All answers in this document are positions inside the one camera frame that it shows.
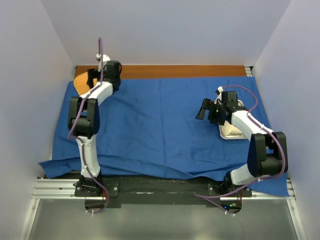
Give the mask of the aluminium frame rail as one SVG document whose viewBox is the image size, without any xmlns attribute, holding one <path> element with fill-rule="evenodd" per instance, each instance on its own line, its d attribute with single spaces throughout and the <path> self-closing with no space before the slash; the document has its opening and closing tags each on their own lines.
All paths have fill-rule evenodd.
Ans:
<svg viewBox="0 0 320 240">
<path fill-rule="evenodd" d="M 75 187 L 77 179 L 38 179 L 36 181 L 32 197 L 35 199 L 86 199 L 95 200 L 99 197 L 90 195 Z M 183 195 L 194 194 L 215 196 L 213 188 L 214 181 L 206 178 L 192 180 L 162 179 L 148 177 L 120 177 L 106 178 L 106 188 L 111 198 L 119 197 L 121 194 L 133 195 Z M 288 197 L 266 194 L 245 188 L 240 193 L 221 200 L 257 199 L 257 200 L 294 200 L 296 198 L 290 179 L 286 180 Z"/>
</svg>

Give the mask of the orange square woven mat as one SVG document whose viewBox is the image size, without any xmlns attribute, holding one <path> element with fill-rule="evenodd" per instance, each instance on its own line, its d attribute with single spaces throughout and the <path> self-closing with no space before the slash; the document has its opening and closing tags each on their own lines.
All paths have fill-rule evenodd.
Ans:
<svg viewBox="0 0 320 240">
<path fill-rule="evenodd" d="M 86 71 L 86 72 L 76 76 L 73 80 L 74 88 L 79 96 L 89 92 L 91 89 L 94 88 L 94 87 L 90 88 L 87 85 L 87 78 L 88 78 L 88 74 Z"/>
</svg>

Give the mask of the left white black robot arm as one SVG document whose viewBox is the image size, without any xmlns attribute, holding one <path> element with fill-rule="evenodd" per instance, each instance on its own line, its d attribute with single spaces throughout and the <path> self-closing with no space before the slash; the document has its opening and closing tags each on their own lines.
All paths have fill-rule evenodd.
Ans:
<svg viewBox="0 0 320 240">
<path fill-rule="evenodd" d="M 101 177 L 97 155 L 97 134 L 100 129 L 99 106 L 119 90 L 122 65 L 116 60 L 102 60 L 97 69 L 87 71 L 89 90 L 69 101 L 69 140 L 75 140 L 80 154 L 81 172 L 75 187 L 91 196 L 109 196 Z"/>
</svg>

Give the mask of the white gauze pad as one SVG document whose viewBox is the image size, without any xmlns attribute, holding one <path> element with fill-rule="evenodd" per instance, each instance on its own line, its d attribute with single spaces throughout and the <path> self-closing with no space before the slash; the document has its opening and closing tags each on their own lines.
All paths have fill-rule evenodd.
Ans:
<svg viewBox="0 0 320 240">
<path fill-rule="evenodd" d="M 242 132 L 237 127 L 233 126 L 227 120 L 224 122 L 223 125 L 220 126 L 220 132 L 222 136 L 225 138 L 241 136 L 242 134 Z"/>
</svg>

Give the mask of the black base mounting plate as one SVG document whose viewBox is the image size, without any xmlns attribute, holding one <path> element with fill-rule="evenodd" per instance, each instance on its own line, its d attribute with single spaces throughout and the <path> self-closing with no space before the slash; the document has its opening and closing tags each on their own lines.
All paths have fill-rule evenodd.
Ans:
<svg viewBox="0 0 320 240">
<path fill-rule="evenodd" d="M 211 197 L 226 210 L 238 211 L 243 197 L 252 196 L 245 189 L 232 194 L 234 200 L 220 200 L 220 195 L 237 189 L 235 185 L 207 177 L 189 180 L 166 179 L 148 176 L 99 177 L 99 184 L 81 176 L 74 183 L 76 197 L 85 197 L 86 210 L 99 210 L 105 205 L 117 209 L 123 205 L 206 205 L 210 203 L 196 195 Z"/>
</svg>

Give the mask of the steel instrument tray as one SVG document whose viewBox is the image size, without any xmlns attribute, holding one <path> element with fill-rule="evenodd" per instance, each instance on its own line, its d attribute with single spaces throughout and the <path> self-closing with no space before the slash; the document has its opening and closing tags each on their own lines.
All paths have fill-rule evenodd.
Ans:
<svg viewBox="0 0 320 240">
<path fill-rule="evenodd" d="M 224 140 L 246 140 L 246 136 L 227 120 L 223 125 L 218 125 L 220 137 Z"/>
</svg>

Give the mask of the blue surgical drape cloth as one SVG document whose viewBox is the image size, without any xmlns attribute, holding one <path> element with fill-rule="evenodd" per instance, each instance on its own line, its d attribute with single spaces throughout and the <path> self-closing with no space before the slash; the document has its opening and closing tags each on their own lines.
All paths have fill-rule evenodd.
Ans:
<svg viewBox="0 0 320 240">
<path fill-rule="evenodd" d="M 96 137 L 104 175 L 148 175 L 222 181 L 247 162 L 248 140 L 222 139 L 219 127 L 196 115 L 203 99 L 229 86 L 253 116 L 270 123 L 254 77 L 124 79 L 99 106 Z"/>
</svg>

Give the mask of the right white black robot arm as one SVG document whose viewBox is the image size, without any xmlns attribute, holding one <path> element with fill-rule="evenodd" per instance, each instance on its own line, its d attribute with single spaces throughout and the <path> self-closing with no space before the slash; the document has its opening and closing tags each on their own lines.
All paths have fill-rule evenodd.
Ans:
<svg viewBox="0 0 320 240">
<path fill-rule="evenodd" d="M 249 140 L 247 162 L 243 166 L 227 172 L 215 190 L 222 196 L 235 196 L 248 185 L 265 179 L 275 179 L 288 171 L 287 138 L 256 120 L 251 112 L 239 104 L 235 91 L 217 91 L 217 98 L 202 101 L 197 120 L 208 120 L 219 126 L 229 123 L 240 130 Z"/>
</svg>

